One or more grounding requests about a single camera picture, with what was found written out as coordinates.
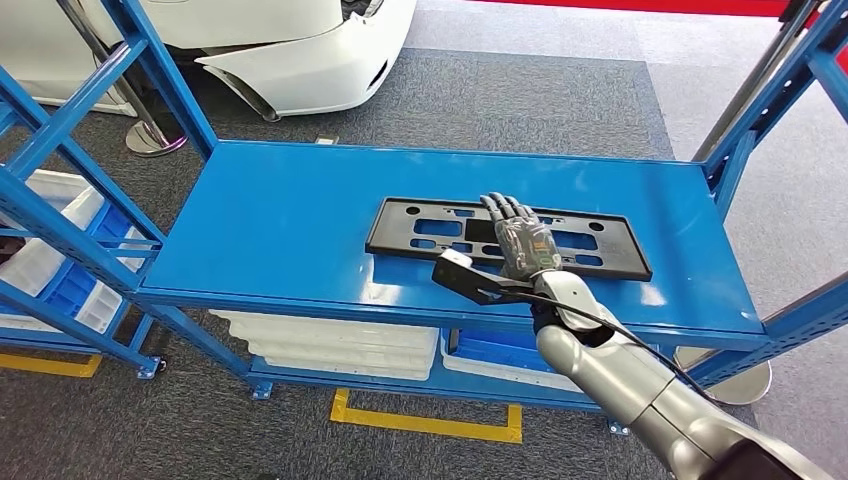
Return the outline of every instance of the white car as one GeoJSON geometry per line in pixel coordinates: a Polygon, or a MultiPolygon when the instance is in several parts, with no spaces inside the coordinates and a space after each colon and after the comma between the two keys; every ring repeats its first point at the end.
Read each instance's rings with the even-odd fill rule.
{"type": "MultiPolygon", "coordinates": [[[[106,47],[121,41],[100,0],[79,2],[106,47]]],[[[227,84],[266,120],[361,105],[403,46],[416,0],[141,0],[162,41],[227,84]]],[[[0,64],[58,105],[92,54],[54,0],[0,0],[0,64]]],[[[114,89],[98,110],[135,115],[114,89]]]]}

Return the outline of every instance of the gray carpet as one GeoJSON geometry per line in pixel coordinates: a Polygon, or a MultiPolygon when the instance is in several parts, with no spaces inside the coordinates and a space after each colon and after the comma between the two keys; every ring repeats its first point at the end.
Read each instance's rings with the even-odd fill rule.
{"type": "MultiPolygon", "coordinates": [[[[405,50],[365,106],[277,124],[208,78],[192,84],[222,138],[312,142],[329,133],[356,144],[672,158],[641,62],[405,50]]],[[[76,137],[167,230],[201,162],[190,149],[129,155],[130,124],[89,115],[76,137]]],[[[21,138],[7,135],[0,152],[21,138]]],[[[189,313],[246,353],[225,322],[189,313]]],[[[607,433],[599,415],[525,409],[522,445],[336,424],[332,389],[278,385],[270,401],[254,402],[242,382],[167,332],[155,329],[145,351],[170,359],[150,383],[115,362],[90,380],[0,370],[0,478],[667,478],[636,439],[607,433]]],[[[415,396],[355,392],[351,405],[505,419],[502,405],[415,396]]],[[[748,408],[734,413],[753,422],[748,408]]]]}

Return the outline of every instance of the robotic arm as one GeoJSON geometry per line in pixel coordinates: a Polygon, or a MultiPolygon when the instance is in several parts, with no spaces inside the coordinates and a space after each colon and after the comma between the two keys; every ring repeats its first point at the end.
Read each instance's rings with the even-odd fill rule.
{"type": "Polygon", "coordinates": [[[580,277],[559,270],[550,231],[529,207],[500,194],[481,199],[509,278],[474,270],[469,257],[448,250],[437,260],[433,280],[482,305],[529,302],[545,361],[628,426],[676,478],[832,478],[682,382],[595,300],[580,277]]]}

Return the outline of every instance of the yellow floor marking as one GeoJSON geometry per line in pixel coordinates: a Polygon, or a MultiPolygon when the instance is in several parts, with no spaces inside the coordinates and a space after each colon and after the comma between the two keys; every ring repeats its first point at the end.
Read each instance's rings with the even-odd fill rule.
{"type": "Polygon", "coordinates": [[[102,359],[103,357],[100,355],[91,355],[86,363],[74,363],[0,353],[0,368],[13,368],[66,377],[91,378],[97,371],[97,367],[100,366],[102,359]]]}
{"type": "Polygon", "coordinates": [[[521,443],[520,405],[509,405],[506,426],[504,427],[348,408],[347,400],[349,396],[350,391],[347,388],[336,389],[333,409],[330,412],[331,421],[493,442],[521,443]]]}

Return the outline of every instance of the robot finger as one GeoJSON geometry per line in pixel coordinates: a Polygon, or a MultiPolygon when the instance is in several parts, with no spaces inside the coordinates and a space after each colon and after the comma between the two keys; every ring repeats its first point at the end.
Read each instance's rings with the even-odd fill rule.
{"type": "Polygon", "coordinates": [[[521,205],[520,203],[518,203],[518,200],[516,200],[515,197],[506,197],[506,201],[509,202],[509,204],[515,210],[515,213],[517,213],[518,216],[524,217],[524,218],[530,217],[530,215],[527,214],[527,209],[524,208],[524,205],[521,205]]]}
{"type": "Polygon", "coordinates": [[[480,201],[483,202],[483,206],[489,211],[489,216],[492,217],[493,223],[503,220],[503,214],[500,209],[498,209],[498,205],[494,200],[489,198],[487,195],[480,195],[480,201]]]}
{"type": "Polygon", "coordinates": [[[504,214],[504,218],[512,218],[515,216],[515,210],[513,210],[512,206],[510,206],[509,202],[506,201],[503,195],[498,192],[491,192],[489,196],[492,197],[495,202],[500,207],[501,212],[504,214]]]}
{"type": "Polygon", "coordinates": [[[542,221],[539,220],[539,216],[536,215],[536,212],[534,212],[529,205],[522,205],[522,207],[524,208],[524,211],[527,212],[528,217],[532,218],[533,220],[536,220],[539,223],[542,223],[542,221]]]}

